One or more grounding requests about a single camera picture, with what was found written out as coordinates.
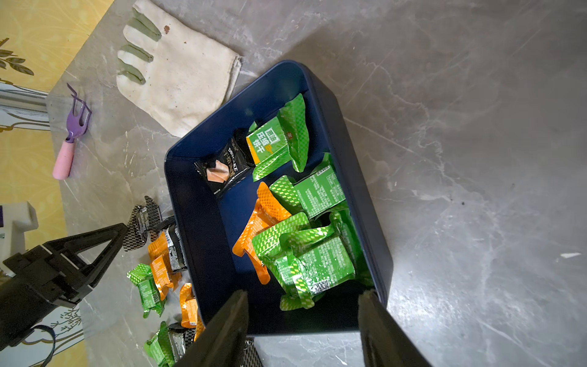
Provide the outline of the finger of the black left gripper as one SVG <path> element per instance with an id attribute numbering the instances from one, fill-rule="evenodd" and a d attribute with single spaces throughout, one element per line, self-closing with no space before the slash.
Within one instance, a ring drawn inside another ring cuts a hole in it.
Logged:
<path id="1" fill-rule="evenodd" d="M 47 262 L 72 289 L 94 288 L 121 249 L 127 231 L 127 226 L 119 223 L 50 241 L 44 244 L 50 252 Z M 82 252 L 104 244 L 105 248 L 92 262 L 80 257 Z"/>

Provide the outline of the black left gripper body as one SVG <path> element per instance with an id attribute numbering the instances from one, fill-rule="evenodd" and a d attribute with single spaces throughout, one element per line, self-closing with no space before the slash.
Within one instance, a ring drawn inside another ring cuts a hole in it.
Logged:
<path id="1" fill-rule="evenodd" d="M 15 273 L 1 286 L 1 348 L 26 339 L 58 307 L 75 307 L 96 287 L 96 262 L 79 256 L 91 244 L 45 243 L 5 261 Z"/>

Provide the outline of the orange cookie packet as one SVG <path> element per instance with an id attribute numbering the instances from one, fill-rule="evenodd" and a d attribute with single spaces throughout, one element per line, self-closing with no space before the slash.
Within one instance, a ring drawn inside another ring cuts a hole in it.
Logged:
<path id="1" fill-rule="evenodd" d="M 197 299 L 193 293 L 193 285 L 186 283 L 180 289 L 180 308 L 182 313 L 181 326 L 194 332 L 195 341 L 205 330 Z"/>
<path id="2" fill-rule="evenodd" d="M 242 234 L 232 247 L 232 253 L 238 257 L 247 255 L 251 260 L 258 280 L 261 284 L 268 284 L 271 280 L 267 267 L 258 258 L 252 239 L 262 231 L 286 220 L 292 214 L 272 194 L 269 186 L 261 182 L 257 189 L 258 199 L 255 208 Z"/>
<path id="3" fill-rule="evenodd" d="M 168 237 L 162 232 L 148 246 L 148 254 L 151 258 L 151 272 L 162 301 L 166 299 L 169 291 L 175 291 L 178 288 L 182 278 L 180 272 L 172 271 L 168 245 Z"/>

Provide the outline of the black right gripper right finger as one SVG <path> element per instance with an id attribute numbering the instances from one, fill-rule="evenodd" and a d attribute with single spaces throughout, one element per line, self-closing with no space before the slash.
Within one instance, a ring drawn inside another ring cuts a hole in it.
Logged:
<path id="1" fill-rule="evenodd" d="M 358 320 L 365 366 L 431 367 L 373 290 L 359 296 Z"/>

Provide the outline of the small dark cookie packet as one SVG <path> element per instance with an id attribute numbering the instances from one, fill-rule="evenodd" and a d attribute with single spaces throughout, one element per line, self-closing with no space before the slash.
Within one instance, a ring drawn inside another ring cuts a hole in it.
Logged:
<path id="1" fill-rule="evenodd" d="M 237 132 L 223 149 L 197 160 L 194 165 L 218 198 L 242 181 L 255 167 L 245 136 Z"/>

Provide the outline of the checkered black cookie packet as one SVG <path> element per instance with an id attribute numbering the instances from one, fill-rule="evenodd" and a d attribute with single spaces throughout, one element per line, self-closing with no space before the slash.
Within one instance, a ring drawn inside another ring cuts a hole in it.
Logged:
<path id="1" fill-rule="evenodd" d="M 149 238 L 156 238 L 156 227 L 162 222 L 160 207 L 155 201 L 145 196 L 144 205 L 136 205 L 131 211 L 128 221 L 128 232 L 123 239 L 122 248 L 125 252 L 140 249 L 147 244 Z"/>

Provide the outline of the dark blue storage box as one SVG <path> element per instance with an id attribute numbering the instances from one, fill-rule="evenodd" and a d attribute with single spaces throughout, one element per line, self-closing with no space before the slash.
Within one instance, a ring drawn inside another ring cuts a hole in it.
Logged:
<path id="1" fill-rule="evenodd" d="M 283 61 L 187 133 L 164 172 L 210 325 L 235 291 L 249 333 L 355 331 L 393 262 L 334 94 Z"/>

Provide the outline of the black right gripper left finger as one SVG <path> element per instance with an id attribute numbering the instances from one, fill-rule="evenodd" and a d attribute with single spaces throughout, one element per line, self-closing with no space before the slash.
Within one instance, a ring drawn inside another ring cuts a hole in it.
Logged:
<path id="1" fill-rule="evenodd" d="M 238 290 L 206 325 L 176 366 L 240 366 L 249 328 L 248 293 Z"/>

